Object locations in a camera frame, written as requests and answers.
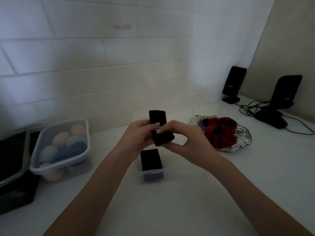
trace right hand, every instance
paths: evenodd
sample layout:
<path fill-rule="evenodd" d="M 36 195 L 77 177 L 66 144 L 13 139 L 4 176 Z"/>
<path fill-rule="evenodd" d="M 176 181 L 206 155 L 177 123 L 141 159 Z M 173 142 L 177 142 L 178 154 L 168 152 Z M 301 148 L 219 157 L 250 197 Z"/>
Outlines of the right hand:
<path fill-rule="evenodd" d="M 200 127 L 196 125 L 187 125 L 182 122 L 172 120 L 157 130 L 158 134 L 165 131 L 182 134 L 187 137 L 184 145 L 176 143 L 167 143 L 163 147 L 181 155 L 189 162 L 204 168 L 204 163 L 218 156 L 213 146 L 210 144 Z"/>

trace wall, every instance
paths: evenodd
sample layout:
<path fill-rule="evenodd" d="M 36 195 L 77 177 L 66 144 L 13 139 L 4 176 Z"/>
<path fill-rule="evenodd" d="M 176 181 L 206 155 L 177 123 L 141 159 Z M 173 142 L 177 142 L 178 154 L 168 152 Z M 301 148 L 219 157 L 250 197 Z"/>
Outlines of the wall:
<path fill-rule="evenodd" d="M 0 133 L 221 98 L 274 0 L 0 0 Z"/>
<path fill-rule="evenodd" d="M 315 0 L 275 0 L 241 93 L 270 101 L 278 79 L 303 75 L 286 110 L 315 122 Z"/>

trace speaker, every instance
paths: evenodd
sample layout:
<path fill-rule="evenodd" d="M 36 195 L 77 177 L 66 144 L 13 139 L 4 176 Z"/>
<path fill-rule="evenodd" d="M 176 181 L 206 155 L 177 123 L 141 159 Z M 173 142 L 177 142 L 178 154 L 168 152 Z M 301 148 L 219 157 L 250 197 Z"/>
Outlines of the speaker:
<path fill-rule="evenodd" d="M 243 84 L 247 73 L 247 69 L 233 66 L 227 77 L 225 86 L 223 88 L 222 93 L 229 96 L 228 98 L 224 98 L 223 101 L 229 104 L 239 102 L 238 93 Z"/>
<path fill-rule="evenodd" d="M 276 110 L 292 107 L 302 77 L 302 75 L 282 76 L 277 82 L 269 106 L 262 107 L 262 109 Z"/>

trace white desk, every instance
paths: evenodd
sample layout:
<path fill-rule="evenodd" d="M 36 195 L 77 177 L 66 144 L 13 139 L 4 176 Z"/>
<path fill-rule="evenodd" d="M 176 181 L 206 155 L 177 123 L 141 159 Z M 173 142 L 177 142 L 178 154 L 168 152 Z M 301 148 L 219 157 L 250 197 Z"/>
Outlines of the white desk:
<path fill-rule="evenodd" d="M 240 104 L 249 102 L 241 98 Z M 230 117 L 250 130 L 251 146 L 223 155 L 315 233 L 315 136 L 278 130 L 242 115 L 238 109 L 223 101 L 193 108 L 196 115 Z M 286 120 L 290 129 L 307 131 L 298 127 L 299 122 Z M 315 129 L 315 124 L 305 123 Z M 56 184 L 40 182 L 32 204 L 0 216 L 1 235 L 42 235 L 79 193 L 125 129 L 92 134 L 93 170 Z M 227 191 L 210 174 L 200 172 L 196 177 L 140 184 L 133 164 L 96 235 L 257 235 Z"/>

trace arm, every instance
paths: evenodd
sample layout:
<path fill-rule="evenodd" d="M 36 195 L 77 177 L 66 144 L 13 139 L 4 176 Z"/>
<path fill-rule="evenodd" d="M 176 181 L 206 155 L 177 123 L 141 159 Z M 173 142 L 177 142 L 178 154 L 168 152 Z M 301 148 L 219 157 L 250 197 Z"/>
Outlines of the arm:
<path fill-rule="evenodd" d="M 168 143 L 164 147 L 204 168 L 220 181 L 260 235 L 313 235 L 215 151 L 198 126 L 171 121 L 160 127 L 158 133 L 164 131 L 187 137 L 183 146 Z"/>
<path fill-rule="evenodd" d="M 129 125 L 117 146 L 101 162 L 81 192 L 49 227 L 44 236 L 94 235 L 130 164 L 153 144 L 149 120 Z"/>

